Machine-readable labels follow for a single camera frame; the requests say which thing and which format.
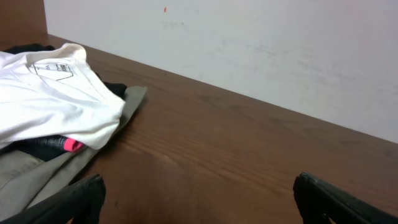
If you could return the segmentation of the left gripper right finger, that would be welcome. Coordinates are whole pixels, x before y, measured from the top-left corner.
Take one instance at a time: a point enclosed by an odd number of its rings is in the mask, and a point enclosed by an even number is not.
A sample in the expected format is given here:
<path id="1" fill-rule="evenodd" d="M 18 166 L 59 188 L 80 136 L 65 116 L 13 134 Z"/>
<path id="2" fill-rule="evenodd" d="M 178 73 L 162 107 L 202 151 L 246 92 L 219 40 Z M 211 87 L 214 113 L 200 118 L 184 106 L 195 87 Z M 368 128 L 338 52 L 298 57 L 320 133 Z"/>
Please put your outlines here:
<path id="1" fill-rule="evenodd" d="M 397 224 L 397 217 L 309 173 L 295 178 L 293 191 L 304 224 Z"/>

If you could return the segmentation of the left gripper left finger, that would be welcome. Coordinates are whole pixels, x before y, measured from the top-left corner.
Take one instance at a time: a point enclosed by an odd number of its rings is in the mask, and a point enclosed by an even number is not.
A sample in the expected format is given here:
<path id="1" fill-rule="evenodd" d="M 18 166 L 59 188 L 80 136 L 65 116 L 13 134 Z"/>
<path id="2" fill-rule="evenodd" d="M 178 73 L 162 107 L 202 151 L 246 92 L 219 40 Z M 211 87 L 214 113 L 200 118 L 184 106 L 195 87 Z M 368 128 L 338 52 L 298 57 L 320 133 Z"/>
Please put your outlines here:
<path id="1" fill-rule="evenodd" d="M 65 187 L 1 224 L 98 224 L 106 197 L 102 176 L 91 175 Z"/>

